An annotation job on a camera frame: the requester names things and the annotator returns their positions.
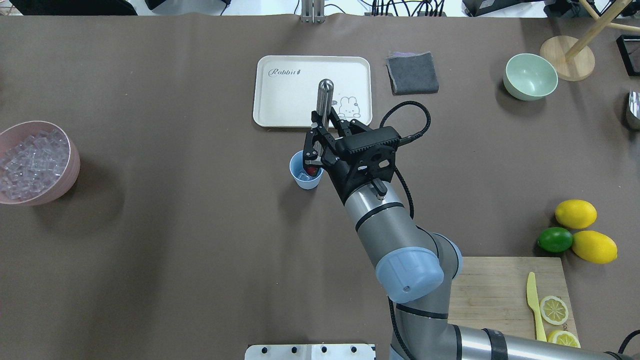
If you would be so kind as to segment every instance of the bowl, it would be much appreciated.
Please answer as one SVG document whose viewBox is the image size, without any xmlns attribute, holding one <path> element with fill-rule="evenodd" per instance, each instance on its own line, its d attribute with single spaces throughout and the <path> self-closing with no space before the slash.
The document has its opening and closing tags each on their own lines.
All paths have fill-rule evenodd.
<svg viewBox="0 0 640 360">
<path fill-rule="evenodd" d="M 517 54 L 507 62 L 502 80 L 513 97 L 531 101 L 551 94 L 558 85 L 558 74 L 541 56 Z"/>
<path fill-rule="evenodd" d="M 8 205 L 23 205 L 34 206 L 41 205 L 47 202 L 56 200 L 66 193 L 71 186 L 76 182 L 78 173 L 80 172 L 80 156 L 76 146 L 59 126 L 46 121 L 29 121 L 17 124 L 9 129 L 0 133 L 0 158 L 4 156 L 4 153 L 16 147 L 29 135 L 37 135 L 40 131 L 47 131 L 50 133 L 54 129 L 57 129 L 64 135 L 69 144 L 69 156 L 65 168 L 60 174 L 60 177 L 53 183 L 48 189 L 42 190 L 37 196 L 28 200 L 11 200 L 3 192 L 0 192 L 0 204 Z M 4 169 L 0 169 L 0 177 L 4 174 Z"/>
</svg>

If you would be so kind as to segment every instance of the lemon slice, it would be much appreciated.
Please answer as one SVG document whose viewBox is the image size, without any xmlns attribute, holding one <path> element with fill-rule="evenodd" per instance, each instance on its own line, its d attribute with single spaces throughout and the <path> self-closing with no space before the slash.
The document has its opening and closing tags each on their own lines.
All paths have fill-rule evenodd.
<svg viewBox="0 0 640 360">
<path fill-rule="evenodd" d="M 578 338 L 572 333 L 564 330 L 553 330 L 549 333 L 547 341 L 554 344 L 566 345 L 568 347 L 580 347 Z"/>
<path fill-rule="evenodd" d="M 562 325 L 569 319 L 569 309 L 559 297 L 547 296 L 540 301 L 540 315 L 552 325 Z"/>
</svg>

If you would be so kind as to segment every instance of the wooden cutting board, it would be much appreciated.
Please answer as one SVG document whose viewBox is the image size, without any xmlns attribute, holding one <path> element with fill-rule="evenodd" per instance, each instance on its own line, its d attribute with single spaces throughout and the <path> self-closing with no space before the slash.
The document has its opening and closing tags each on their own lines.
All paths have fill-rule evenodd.
<svg viewBox="0 0 640 360">
<path fill-rule="evenodd" d="M 538 300 L 554 295 L 569 309 L 564 325 L 543 320 L 545 334 L 567 330 L 578 336 L 559 258 L 465 257 L 462 273 L 451 288 L 449 323 L 535 339 L 533 312 L 526 295 L 527 276 L 532 271 L 536 273 Z"/>
</svg>

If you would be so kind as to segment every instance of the brown tabletop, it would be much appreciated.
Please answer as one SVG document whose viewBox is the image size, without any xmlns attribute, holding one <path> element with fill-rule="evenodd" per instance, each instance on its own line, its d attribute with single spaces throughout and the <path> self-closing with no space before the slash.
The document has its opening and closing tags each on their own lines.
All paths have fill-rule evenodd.
<svg viewBox="0 0 640 360">
<path fill-rule="evenodd" d="M 590 45 L 592 76 L 560 81 L 544 100 L 501 85 L 512 55 L 590 24 L 0 18 L 0 128 L 51 121 L 82 161 L 59 200 L 0 206 L 0 357 L 242 359 L 248 344 L 322 341 L 375 343 L 387 357 L 387 300 L 329 179 L 305 192 L 287 169 L 303 132 L 252 120 L 269 54 L 367 59 L 374 126 L 404 100 L 429 108 L 431 129 L 399 151 L 398 167 L 416 222 L 464 255 L 548 256 L 535 239 L 555 206 L 592 202 L 591 229 L 619 258 L 596 265 L 569 251 L 563 265 L 582 346 L 617 350 L 640 327 L 640 142 L 623 120 L 640 82 L 625 72 L 619 33 Z M 440 91 L 393 96 L 390 51 L 431 51 Z M 408 134 L 418 114 L 388 124 Z"/>
</svg>

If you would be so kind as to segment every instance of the yellow knife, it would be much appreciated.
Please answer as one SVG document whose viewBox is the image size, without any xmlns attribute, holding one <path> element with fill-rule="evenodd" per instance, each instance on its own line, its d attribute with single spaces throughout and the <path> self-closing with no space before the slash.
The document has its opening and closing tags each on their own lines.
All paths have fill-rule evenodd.
<svg viewBox="0 0 640 360">
<path fill-rule="evenodd" d="M 536 322 L 536 340 L 546 341 L 545 328 L 542 326 L 540 304 L 538 303 L 538 289 L 536 287 L 536 274 L 530 272 L 527 278 L 527 304 L 533 310 L 533 318 Z"/>
</svg>

